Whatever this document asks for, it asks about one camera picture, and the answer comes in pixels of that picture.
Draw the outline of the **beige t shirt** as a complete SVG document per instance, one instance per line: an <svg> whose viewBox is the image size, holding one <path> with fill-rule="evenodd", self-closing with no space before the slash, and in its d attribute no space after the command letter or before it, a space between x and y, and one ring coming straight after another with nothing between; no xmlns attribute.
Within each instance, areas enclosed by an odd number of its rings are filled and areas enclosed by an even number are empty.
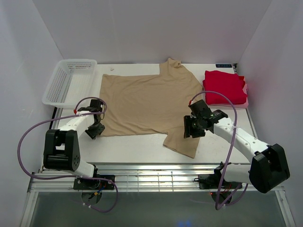
<svg viewBox="0 0 303 227"><path fill-rule="evenodd" d="M183 118L202 85L180 61L168 59L159 69L158 75L102 76L100 98L107 104L102 136L161 133L165 147L194 158L199 139L184 138Z"/></svg>

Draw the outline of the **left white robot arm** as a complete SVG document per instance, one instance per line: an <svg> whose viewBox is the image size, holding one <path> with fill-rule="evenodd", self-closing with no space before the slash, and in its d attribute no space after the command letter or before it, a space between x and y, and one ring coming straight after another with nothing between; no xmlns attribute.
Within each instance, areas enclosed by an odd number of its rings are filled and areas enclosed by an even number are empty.
<svg viewBox="0 0 303 227"><path fill-rule="evenodd" d="M79 137L85 133L94 140L101 135L105 129L101 120L106 109L103 100L91 99L88 107L76 108L75 116L64 126L48 130L45 135L44 167L82 176L90 189L97 188L100 177L95 174L94 165L81 159Z"/></svg>

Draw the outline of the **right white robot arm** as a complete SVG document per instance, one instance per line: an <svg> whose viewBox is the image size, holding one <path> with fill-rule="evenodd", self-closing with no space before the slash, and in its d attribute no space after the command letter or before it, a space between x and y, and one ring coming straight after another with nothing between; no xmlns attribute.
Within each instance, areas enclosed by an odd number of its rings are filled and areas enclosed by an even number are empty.
<svg viewBox="0 0 303 227"><path fill-rule="evenodd" d="M190 115L184 116L184 138L200 138L207 131L223 138L249 161L249 166L221 163L214 173L201 180L209 187L224 188L230 184L248 183L267 193L290 177L284 149L269 145L241 128L221 110L211 111L204 100L189 105Z"/></svg>

